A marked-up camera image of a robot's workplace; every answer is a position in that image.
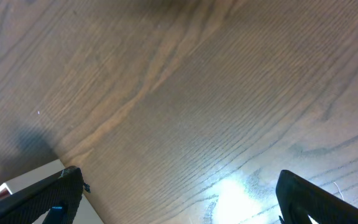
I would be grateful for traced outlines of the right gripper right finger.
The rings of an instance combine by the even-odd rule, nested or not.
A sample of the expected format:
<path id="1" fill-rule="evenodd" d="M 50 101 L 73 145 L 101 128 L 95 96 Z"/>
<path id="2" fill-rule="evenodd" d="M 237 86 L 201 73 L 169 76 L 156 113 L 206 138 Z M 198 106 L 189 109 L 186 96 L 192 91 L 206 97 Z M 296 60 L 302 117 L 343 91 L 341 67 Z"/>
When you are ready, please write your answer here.
<path id="1" fill-rule="evenodd" d="M 280 172 L 275 192 L 281 223 L 358 224 L 358 208 L 289 170 Z"/>

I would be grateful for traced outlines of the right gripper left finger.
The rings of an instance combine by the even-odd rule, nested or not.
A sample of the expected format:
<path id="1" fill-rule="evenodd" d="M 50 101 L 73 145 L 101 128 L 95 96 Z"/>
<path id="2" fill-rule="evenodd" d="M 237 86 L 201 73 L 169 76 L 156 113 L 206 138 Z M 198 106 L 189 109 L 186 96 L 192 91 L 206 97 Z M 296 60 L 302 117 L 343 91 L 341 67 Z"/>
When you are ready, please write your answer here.
<path id="1" fill-rule="evenodd" d="M 83 192 L 90 192 L 81 169 L 70 166 L 0 200 L 0 223 L 72 224 Z"/>

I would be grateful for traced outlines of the white open cardboard box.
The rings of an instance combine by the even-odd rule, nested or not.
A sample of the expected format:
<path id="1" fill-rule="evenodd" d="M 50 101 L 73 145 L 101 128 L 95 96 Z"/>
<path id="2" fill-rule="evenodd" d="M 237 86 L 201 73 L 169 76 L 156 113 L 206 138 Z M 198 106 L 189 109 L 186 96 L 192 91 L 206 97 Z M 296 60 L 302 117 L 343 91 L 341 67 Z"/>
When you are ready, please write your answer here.
<path id="1" fill-rule="evenodd" d="M 54 160 L 41 167 L 33 169 L 25 174 L 8 180 L 0 185 L 0 200 L 29 187 L 52 174 L 57 173 L 65 168 L 60 159 Z M 78 207 L 76 217 L 73 224 L 103 224 L 102 219 L 96 213 L 92 205 L 89 203 L 85 194 L 82 195 L 80 205 Z"/>

